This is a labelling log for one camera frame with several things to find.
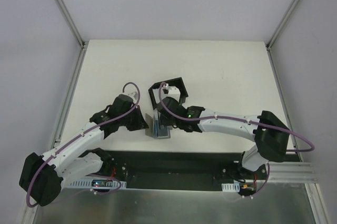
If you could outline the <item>grey leather card holder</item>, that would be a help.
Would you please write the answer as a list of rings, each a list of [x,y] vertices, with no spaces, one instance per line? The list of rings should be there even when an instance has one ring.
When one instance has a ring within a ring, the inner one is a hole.
[[[150,116],[149,114],[145,114],[145,121],[148,124],[148,129],[145,130],[146,136],[152,137],[154,139],[170,139],[171,137],[170,129],[164,128],[162,126],[161,117],[160,117],[161,129],[155,128],[154,115]]]

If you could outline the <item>black plastic card box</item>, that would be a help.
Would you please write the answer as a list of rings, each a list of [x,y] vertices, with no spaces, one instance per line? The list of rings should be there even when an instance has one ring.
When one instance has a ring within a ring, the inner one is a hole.
[[[182,77],[173,78],[169,80],[164,80],[169,87],[173,87],[174,91],[172,97],[175,98],[180,105],[185,103],[186,98],[189,96],[187,90],[185,88]],[[161,82],[154,83],[149,89],[148,94],[150,96],[151,104],[153,109],[156,109],[157,104],[160,102],[159,100],[159,87]]]

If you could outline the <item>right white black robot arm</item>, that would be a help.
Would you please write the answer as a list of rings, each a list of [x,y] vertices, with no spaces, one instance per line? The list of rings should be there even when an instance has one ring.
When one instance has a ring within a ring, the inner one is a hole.
[[[285,160],[288,128],[270,111],[264,110],[260,115],[236,116],[199,106],[178,106],[170,111],[158,106],[158,112],[169,126],[187,133],[222,133],[251,141],[253,147],[243,152],[237,165],[237,174],[243,179],[251,178],[270,161]]]

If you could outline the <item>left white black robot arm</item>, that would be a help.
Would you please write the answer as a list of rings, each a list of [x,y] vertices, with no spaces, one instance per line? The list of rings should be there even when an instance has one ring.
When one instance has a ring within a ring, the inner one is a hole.
[[[41,155],[33,152],[27,156],[19,179],[26,191],[27,206],[49,205],[64,187],[87,175],[113,180],[116,164],[112,156],[93,146],[120,127],[129,131],[148,128],[139,106],[132,111],[116,111],[107,106],[95,113],[72,139]]]

